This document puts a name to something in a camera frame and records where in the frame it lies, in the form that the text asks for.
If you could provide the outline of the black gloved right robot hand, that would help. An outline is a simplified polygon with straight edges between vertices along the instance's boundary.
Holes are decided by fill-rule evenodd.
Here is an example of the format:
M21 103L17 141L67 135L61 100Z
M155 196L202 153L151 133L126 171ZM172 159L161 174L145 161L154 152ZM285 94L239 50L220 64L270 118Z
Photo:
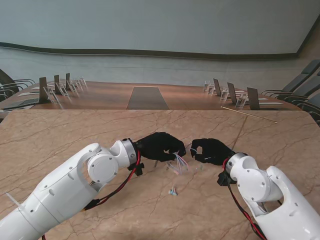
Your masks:
M194 139L191 144L190 153L196 161L216 166L222 166L226 159L235 154L223 142L215 138Z

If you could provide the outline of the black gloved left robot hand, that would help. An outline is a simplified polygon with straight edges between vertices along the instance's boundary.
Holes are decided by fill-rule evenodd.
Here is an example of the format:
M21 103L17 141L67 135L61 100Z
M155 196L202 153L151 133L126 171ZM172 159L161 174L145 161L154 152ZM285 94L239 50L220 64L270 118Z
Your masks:
M155 132L137 140L135 147L142 157L160 162L173 161L176 154L186 154L184 143L166 132Z

